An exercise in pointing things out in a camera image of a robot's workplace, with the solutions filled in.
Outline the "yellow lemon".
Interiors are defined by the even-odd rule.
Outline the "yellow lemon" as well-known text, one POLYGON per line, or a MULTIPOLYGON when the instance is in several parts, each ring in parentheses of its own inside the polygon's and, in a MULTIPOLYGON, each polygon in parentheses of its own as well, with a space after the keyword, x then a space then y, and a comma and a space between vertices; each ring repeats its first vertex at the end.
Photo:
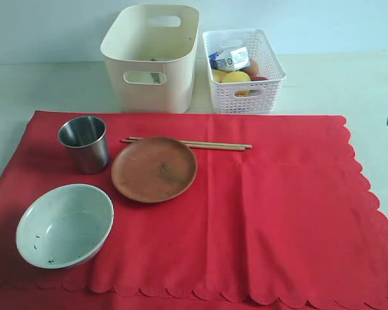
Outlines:
POLYGON ((221 83, 246 83, 250 82, 250 76, 243 71, 233 71, 227 73, 221 80, 221 83))

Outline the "red tablecloth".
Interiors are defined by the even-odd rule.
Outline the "red tablecloth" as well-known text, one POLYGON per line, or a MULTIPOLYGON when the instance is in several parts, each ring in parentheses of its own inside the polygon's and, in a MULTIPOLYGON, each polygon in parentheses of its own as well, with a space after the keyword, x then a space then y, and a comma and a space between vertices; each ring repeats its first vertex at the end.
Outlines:
POLYGON ((112 155, 128 136, 252 146, 197 150, 192 186, 154 205, 76 171, 57 138, 73 117, 35 112, 0 177, 0 309, 388 309, 388 219, 344 117, 104 114, 112 155), (33 267, 17 223, 70 183, 111 197, 109 238, 83 265, 33 267))

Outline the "yellow cheese wedge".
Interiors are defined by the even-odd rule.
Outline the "yellow cheese wedge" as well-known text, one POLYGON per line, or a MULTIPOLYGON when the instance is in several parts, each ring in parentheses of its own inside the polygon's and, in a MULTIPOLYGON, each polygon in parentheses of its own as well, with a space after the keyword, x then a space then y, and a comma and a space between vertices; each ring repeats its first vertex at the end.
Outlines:
POLYGON ((221 70, 216 70, 216 69, 212 69, 211 71, 212 71, 212 74, 213 74, 214 82, 222 83, 222 80, 224 79, 224 77, 227 74, 227 72, 221 71, 221 70))

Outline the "pale green bowl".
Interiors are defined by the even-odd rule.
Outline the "pale green bowl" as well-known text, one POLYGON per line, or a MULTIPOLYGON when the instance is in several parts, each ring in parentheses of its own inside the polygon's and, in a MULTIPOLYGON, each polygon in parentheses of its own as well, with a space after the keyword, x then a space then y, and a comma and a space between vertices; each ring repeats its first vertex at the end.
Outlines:
POLYGON ((64 185, 28 207, 17 225, 16 247, 35 267, 74 267, 100 251, 113 223, 114 205, 103 190, 82 183, 64 185))

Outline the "wooden chopstick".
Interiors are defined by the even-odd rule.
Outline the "wooden chopstick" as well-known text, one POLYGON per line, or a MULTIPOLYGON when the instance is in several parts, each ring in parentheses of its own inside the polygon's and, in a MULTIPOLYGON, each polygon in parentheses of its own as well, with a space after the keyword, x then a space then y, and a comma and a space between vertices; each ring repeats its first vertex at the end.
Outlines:
MULTIPOLYGON (((136 141, 143 139, 141 137, 128 137, 127 139, 121 140, 122 142, 125 141, 136 141)), ((180 142, 187 143, 187 144, 193 144, 193 145, 208 145, 208 146, 220 146, 220 147, 242 147, 245 149, 252 149, 252 145, 247 144, 236 144, 236 143, 218 143, 218 142, 206 142, 206 141, 190 141, 190 140, 183 140, 180 139, 180 142)))
MULTIPOLYGON (((121 143, 132 143, 136 142, 136 140, 131 139, 122 139, 120 140, 121 143)), ((234 150, 234 151, 245 151, 245 147, 237 147, 237 146, 222 146, 222 145, 205 145, 205 144, 198 144, 198 143, 186 143, 182 142, 186 146, 194 149, 215 149, 215 150, 234 150)))

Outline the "brown round plate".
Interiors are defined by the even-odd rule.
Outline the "brown round plate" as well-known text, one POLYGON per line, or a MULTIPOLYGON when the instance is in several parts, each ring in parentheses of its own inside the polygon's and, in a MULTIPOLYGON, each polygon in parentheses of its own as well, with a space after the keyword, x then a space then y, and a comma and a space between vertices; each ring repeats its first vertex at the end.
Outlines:
POLYGON ((193 151, 168 137, 129 141, 115 157, 111 180, 125 197, 142 203, 173 199, 194 182, 198 164, 193 151))

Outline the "cream plastic bin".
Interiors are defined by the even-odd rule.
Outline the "cream plastic bin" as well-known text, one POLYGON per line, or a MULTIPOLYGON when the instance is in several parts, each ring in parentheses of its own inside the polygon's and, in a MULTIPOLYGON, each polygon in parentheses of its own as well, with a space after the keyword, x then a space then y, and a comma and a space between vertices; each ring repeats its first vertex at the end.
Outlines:
POLYGON ((199 11, 187 5, 123 9, 100 50, 124 112, 185 113, 191 105, 199 11), (152 72, 160 74, 154 84, 152 72))

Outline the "fried chicken nugget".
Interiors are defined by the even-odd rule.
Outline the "fried chicken nugget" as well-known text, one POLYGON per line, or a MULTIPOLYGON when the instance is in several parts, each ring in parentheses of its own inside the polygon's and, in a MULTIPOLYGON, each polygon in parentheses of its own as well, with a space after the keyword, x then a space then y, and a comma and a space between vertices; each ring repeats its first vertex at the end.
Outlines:
POLYGON ((235 96, 236 97, 244 97, 244 96, 248 96, 249 93, 250 92, 248 90, 238 91, 238 92, 235 93, 235 96))

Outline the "stainless steel cup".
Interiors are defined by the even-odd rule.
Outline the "stainless steel cup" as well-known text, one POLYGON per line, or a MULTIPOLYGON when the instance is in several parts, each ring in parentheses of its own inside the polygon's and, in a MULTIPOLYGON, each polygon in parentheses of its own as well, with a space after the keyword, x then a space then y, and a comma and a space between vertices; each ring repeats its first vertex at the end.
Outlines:
POLYGON ((58 131, 58 140, 84 174, 96 174, 109 163, 105 122, 96 116, 70 119, 58 131))

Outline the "brown egg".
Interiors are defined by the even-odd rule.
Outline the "brown egg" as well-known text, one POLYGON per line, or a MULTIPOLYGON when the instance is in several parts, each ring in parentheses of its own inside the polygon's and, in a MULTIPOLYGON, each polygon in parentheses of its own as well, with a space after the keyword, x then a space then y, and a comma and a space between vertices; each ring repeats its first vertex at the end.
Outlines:
POLYGON ((259 64, 254 59, 249 59, 249 65, 244 68, 249 76, 257 76, 259 73, 259 64))

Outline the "red sausage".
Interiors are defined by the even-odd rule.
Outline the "red sausage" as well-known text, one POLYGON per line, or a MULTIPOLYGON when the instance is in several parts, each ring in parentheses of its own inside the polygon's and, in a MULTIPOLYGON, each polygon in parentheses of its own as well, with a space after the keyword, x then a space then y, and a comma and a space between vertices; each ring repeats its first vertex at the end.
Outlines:
POLYGON ((267 77, 264 76, 258 76, 258 75, 250 75, 250 79, 252 81, 268 81, 267 77))

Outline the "blue white milk carton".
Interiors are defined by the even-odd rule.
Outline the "blue white milk carton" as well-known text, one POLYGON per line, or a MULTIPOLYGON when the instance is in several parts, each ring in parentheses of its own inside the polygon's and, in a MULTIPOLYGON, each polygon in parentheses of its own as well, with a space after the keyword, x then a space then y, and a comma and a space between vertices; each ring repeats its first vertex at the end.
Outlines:
POLYGON ((233 72, 250 66, 247 48, 227 48, 208 56, 212 69, 233 72))

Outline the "white perforated plastic basket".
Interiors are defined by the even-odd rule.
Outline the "white perforated plastic basket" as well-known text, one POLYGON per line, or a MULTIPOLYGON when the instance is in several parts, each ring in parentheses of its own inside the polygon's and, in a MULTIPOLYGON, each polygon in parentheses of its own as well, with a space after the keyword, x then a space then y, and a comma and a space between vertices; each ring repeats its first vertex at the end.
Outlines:
POLYGON ((211 102, 216 113, 267 114, 272 111, 283 80, 286 78, 266 34, 257 28, 207 31, 202 35, 206 56, 225 47, 246 47, 255 61, 256 75, 251 81, 219 83, 210 60, 206 60, 211 102))

